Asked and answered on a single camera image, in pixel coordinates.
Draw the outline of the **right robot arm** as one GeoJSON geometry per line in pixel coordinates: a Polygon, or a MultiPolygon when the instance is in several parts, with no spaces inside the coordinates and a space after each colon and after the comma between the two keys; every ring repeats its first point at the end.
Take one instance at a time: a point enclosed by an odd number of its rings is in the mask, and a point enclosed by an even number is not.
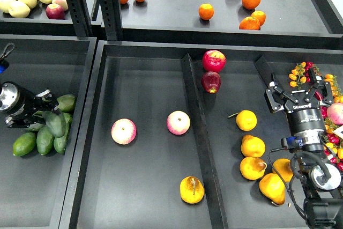
{"type": "Polygon", "coordinates": [[[331,104],[330,86],[313,69],[308,90],[286,91],[274,72],[266,76],[265,98],[271,112],[286,114],[291,136],[281,147],[293,154],[290,168],[304,191],[303,208],[297,212],[309,228],[342,228],[341,172],[326,155],[325,124],[321,107],[331,104]]]}

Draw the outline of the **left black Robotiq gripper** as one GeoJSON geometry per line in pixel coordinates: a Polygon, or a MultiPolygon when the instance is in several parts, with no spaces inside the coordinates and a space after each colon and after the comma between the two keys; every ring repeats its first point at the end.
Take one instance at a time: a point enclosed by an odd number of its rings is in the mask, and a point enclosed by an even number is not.
{"type": "Polygon", "coordinates": [[[60,113],[59,103],[50,89],[35,95],[14,82],[1,85],[1,112],[5,113],[8,128],[29,128],[32,125],[45,125],[38,111],[60,113]]]}

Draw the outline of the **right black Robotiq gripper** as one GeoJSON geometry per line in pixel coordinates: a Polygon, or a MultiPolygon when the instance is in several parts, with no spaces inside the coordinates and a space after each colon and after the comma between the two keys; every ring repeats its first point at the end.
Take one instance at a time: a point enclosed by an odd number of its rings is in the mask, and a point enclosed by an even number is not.
{"type": "Polygon", "coordinates": [[[308,152],[322,152],[322,136],[325,125],[319,106],[330,106],[334,103],[331,84],[317,76],[314,68],[308,69],[311,86],[305,93],[303,102],[286,91],[277,80],[274,72],[270,75],[270,82],[264,97],[271,113],[285,110],[291,136],[284,139],[284,146],[291,151],[302,150],[308,152]],[[323,97],[317,100],[316,93],[323,97]]]}

